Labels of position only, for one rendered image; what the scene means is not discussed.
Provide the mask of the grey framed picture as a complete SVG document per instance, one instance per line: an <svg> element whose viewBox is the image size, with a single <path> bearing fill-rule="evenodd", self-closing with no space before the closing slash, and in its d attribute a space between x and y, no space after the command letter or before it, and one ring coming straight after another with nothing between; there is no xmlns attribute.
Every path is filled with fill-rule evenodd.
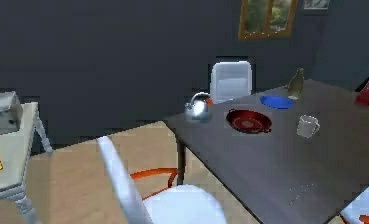
<svg viewBox="0 0 369 224"><path fill-rule="evenodd" d="M305 10L327 10L330 0L304 0Z"/></svg>

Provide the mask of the red round pan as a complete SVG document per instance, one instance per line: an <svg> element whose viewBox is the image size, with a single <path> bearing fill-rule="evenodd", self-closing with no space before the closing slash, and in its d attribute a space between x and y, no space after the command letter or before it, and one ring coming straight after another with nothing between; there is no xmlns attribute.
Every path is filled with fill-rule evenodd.
<svg viewBox="0 0 369 224"><path fill-rule="evenodd" d="M268 116L252 110L231 109L226 121L233 129L246 134L269 133L272 127Z"/></svg>

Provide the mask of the white chair with orange frame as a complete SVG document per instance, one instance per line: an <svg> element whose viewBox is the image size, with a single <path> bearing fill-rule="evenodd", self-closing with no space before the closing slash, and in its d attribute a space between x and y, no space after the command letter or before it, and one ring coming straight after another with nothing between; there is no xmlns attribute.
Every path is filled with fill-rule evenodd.
<svg viewBox="0 0 369 224"><path fill-rule="evenodd" d="M249 96L252 68L248 61L218 62L212 67L210 95L215 104Z"/></svg>
<svg viewBox="0 0 369 224"><path fill-rule="evenodd" d="M369 187L340 212L345 224L369 224L369 221L361 221L361 216L369 217Z"/></svg>
<svg viewBox="0 0 369 224"><path fill-rule="evenodd" d="M220 203L195 185L173 186L178 170L158 168L129 174L108 136L96 139L112 187L128 224L227 224ZM167 187L142 197L134 181L170 173Z"/></svg>

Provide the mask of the white side table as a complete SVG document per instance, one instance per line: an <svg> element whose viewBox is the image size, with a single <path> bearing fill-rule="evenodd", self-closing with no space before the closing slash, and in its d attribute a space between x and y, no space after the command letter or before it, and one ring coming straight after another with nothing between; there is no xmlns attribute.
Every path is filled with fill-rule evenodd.
<svg viewBox="0 0 369 224"><path fill-rule="evenodd" d="M40 119L38 103L22 104L22 109L19 130L0 135L0 200L13 202L27 224L42 224L26 190L26 171L34 133L40 136L47 153L52 153L53 148Z"/></svg>

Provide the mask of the dark grey dining table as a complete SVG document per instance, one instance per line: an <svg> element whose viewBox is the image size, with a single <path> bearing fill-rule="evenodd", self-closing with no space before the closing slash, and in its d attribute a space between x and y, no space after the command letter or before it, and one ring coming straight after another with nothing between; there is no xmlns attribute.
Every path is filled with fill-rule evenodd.
<svg viewBox="0 0 369 224"><path fill-rule="evenodd" d="M355 93L307 80L288 110L264 106L254 94L211 106L205 123L183 114L165 123L262 224L326 224L369 186L369 107ZM246 134L226 121L231 109L272 121L269 133ZM319 120L311 138L299 118Z"/></svg>

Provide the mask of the white mug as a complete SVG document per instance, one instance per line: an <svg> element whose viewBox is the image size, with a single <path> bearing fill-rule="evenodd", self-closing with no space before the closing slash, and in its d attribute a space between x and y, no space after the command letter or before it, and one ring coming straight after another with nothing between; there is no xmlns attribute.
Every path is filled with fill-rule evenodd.
<svg viewBox="0 0 369 224"><path fill-rule="evenodd" d="M320 129L319 120L313 116L302 115L299 118L297 134L305 138L311 138Z"/></svg>

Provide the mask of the grey toaster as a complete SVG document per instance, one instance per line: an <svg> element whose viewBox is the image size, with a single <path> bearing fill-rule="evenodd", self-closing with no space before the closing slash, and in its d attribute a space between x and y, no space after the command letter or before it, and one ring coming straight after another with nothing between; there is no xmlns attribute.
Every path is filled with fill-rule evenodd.
<svg viewBox="0 0 369 224"><path fill-rule="evenodd" d="M20 129L23 108L15 91L0 93L0 135Z"/></svg>

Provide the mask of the red box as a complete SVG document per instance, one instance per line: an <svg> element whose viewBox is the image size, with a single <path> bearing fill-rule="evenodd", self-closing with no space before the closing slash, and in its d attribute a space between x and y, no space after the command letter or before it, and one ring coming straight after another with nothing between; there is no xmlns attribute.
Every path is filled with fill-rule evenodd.
<svg viewBox="0 0 369 224"><path fill-rule="evenodd" d="M362 88L362 90L357 95L355 99L355 103L357 105L361 105L364 107L369 106L369 81L366 83L366 85Z"/></svg>

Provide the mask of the olive green bottle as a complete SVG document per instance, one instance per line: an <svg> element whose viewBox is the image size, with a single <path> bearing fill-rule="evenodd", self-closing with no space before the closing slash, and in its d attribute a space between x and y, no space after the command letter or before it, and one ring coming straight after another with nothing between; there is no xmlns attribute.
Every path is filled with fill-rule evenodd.
<svg viewBox="0 0 369 224"><path fill-rule="evenodd" d="M304 85L304 69L298 68L296 74L288 84L288 97L292 100L298 100Z"/></svg>

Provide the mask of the blue plate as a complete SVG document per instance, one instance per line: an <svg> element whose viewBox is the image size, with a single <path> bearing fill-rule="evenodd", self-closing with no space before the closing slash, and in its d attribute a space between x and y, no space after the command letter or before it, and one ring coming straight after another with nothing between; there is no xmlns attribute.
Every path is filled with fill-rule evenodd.
<svg viewBox="0 0 369 224"><path fill-rule="evenodd" d="M277 95L262 96L260 102L265 106L275 109L290 109L294 105L291 99Z"/></svg>

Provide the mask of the silver kettle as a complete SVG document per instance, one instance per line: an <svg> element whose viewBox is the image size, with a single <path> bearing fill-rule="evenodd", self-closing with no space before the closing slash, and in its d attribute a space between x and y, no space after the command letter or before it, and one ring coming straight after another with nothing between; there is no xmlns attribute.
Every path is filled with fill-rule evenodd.
<svg viewBox="0 0 369 224"><path fill-rule="evenodd" d="M198 92L184 105L185 118L191 122L205 122L210 119L209 106L212 104L211 95Z"/></svg>

